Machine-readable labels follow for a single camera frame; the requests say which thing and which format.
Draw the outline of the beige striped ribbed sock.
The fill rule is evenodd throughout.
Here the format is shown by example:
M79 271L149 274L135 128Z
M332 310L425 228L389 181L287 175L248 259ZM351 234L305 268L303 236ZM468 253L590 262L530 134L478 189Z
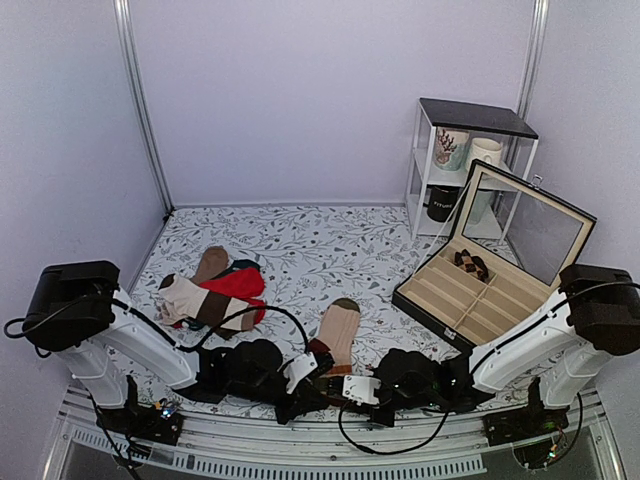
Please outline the beige striped ribbed sock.
M314 354L330 354L333 366L323 377L352 373L352 346L360 325L360 308L349 298L331 303L324 312L318 334L309 342Z

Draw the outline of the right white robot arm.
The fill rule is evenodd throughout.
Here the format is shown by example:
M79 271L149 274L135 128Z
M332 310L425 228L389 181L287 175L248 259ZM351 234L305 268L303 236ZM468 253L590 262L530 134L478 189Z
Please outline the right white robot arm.
M493 399L526 371L560 355L529 387L517 427L537 436L564 413L578 391L616 356L639 349L639 285L625 270L573 264L548 300L511 331L438 363L393 348L370 376L331 380L342 407L393 426L399 410L431 407L466 413Z

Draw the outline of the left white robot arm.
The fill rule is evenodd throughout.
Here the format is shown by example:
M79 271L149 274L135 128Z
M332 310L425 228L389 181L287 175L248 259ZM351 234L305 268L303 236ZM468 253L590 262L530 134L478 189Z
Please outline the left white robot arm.
M290 361L267 339L207 349L179 344L130 303L109 261L53 265L41 273L27 314L8 321L4 334L27 339L58 355L97 405L128 434L148 426L146 408L133 400L137 389L111 362L108 348L153 372L177 395L217 404L231 395L274 407L285 425L300 415L328 408L313 384L333 360L309 348Z

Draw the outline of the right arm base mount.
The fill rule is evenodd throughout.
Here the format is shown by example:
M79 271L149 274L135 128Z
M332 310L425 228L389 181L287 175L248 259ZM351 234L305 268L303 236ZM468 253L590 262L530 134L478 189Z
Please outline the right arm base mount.
M540 383L540 379L536 378L529 385L526 406L502 413L488 414L482 418L483 432L490 446L557 434L556 439L549 438L548 449L537 457L534 456L536 447L532 445L518 447L518 452L513 451L516 461L528 471L545 470L564 459L576 445L584 422L584 402L581 394L578 393L576 395L579 406L578 425L573 438L569 440L565 432L569 426L569 408L545 408L541 399Z

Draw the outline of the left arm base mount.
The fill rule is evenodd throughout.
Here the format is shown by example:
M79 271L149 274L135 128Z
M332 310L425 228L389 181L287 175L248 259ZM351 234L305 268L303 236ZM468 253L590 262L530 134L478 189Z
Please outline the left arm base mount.
M141 439L176 446L184 418L179 404L166 398L153 405L141 405L137 384L126 376L127 398L121 408L97 407L97 424L109 431L123 434L127 439Z

